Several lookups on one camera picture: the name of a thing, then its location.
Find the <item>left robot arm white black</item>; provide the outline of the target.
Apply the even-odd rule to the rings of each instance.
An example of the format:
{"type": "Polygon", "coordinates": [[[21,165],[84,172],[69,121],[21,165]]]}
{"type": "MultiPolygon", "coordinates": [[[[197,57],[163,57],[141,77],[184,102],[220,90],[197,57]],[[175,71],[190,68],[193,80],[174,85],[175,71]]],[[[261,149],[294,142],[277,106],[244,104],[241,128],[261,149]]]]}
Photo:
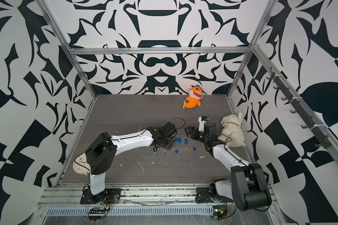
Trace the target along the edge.
{"type": "Polygon", "coordinates": [[[104,132],[85,151],[89,169],[89,191],[92,196],[104,193],[106,171],[115,156],[140,147],[153,146],[170,150],[177,134],[175,125],[167,122],[162,127],[148,126],[143,131],[122,136],[110,136],[104,132]]]}

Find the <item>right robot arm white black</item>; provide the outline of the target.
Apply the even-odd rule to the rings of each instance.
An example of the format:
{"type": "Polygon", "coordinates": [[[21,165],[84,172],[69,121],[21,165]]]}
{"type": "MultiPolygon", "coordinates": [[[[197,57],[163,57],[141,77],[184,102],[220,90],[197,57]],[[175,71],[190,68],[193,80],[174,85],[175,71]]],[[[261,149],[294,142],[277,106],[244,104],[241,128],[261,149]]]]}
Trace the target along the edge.
{"type": "Polygon", "coordinates": [[[203,143],[205,150],[230,171],[231,181],[214,183],[218,195],[232,199],[240,211],[269,209],[272,197],[259,164],[251,164],[231,151],[219,139],[214,123],[204,123],[199,128],[186,127],[185,132],[188,138],[203,143]]]}

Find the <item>white dog plush toy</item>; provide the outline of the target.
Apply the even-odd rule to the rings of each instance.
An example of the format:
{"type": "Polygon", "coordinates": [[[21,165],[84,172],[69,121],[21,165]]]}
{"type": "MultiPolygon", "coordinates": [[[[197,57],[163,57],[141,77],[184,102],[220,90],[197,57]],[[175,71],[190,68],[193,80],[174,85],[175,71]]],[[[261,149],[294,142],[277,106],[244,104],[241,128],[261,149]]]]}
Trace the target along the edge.
{"type": "Polygon", "coordinates": [[[239,112],[237,115],[232,114],[222,118],[221,125],[223,127],[220,131],[218,139],[222,140],[228,147],[244,147],[246,146],[244,133],[241,129],[244,115],[239,112]]]}

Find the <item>orange shark plush toy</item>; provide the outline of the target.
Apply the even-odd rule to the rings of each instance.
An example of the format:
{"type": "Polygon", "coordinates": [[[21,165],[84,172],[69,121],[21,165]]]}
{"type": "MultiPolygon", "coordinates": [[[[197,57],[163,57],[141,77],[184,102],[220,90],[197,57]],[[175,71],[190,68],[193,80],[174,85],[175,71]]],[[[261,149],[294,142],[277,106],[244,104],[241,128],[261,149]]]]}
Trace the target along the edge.
{"type": "Polygon", "coordinates": [[[183,108],[194,108],[201,106],[201,99],[204,97],[204,92],[199,85],[192,87],[189,90],[189,96],[183,102],[183,108]]]}

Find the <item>beige round toy clock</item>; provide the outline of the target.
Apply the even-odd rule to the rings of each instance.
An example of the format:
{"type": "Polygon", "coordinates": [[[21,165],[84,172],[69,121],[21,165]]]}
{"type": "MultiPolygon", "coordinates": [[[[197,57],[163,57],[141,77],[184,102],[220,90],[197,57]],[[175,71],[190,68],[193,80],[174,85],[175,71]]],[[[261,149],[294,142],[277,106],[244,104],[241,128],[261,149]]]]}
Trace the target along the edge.
{"type": "Polygon", "coordinates": [[[86,160],[86,154],[82,153],[74,159],[73,169],[80,175],[89,175],[90,168],[86,160]]]}

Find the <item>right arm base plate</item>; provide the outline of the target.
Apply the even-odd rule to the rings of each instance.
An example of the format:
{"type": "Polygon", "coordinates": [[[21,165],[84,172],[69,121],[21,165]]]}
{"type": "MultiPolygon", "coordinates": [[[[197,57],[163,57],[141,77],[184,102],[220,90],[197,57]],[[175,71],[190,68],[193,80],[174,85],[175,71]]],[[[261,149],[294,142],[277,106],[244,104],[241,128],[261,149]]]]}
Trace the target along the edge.
{"type": "Polygon", "coordinates": [[[229,180],[215,180],[207,187],[196,188],[196,203],[233,202],[232,183],[229,180]]]}

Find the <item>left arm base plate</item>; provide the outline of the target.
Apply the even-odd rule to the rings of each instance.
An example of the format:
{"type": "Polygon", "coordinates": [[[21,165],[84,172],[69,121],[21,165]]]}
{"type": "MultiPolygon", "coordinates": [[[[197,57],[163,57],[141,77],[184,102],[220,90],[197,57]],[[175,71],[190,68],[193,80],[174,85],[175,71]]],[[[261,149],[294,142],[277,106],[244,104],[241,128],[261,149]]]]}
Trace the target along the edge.
{"type": "Polygon", "coordinates": [[[93,195],[89,188],[83,190],[81,196],[80,204],[97,204],[97,203],[106,203],[112,204],[120,200],[121,197],[120,188],[106,188],[104,191],[97,195],[93,195]]]}

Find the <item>black wall hook rail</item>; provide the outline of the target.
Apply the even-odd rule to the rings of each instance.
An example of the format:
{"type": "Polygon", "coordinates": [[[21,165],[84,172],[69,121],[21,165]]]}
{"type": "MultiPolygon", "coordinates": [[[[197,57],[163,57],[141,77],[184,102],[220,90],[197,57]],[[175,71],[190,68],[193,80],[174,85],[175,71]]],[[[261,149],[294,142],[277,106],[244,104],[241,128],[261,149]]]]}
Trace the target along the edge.
{"type": "Polygon", "coordinates": [[[324,124],[315,117],[314,112],[287,81],[285,76],[283,74],[276,74],[274,71],[272,71],[272,69],[270,69],[270,76],[268,79],[272,80],[276,84],[274,89],[281,90],[281,92],[284,94],[282,100],[292,105],[294,110],[291,111],[291,113],[298,114],[304,121],[305,124],[302,125],[301,128],[309,129],[316,137],[318,144],[315,144],[315,146],[322,146],[325,149],[332,147],[333,144],[330,141],[328,132],[326,132],[324,129],[324,124]]]}

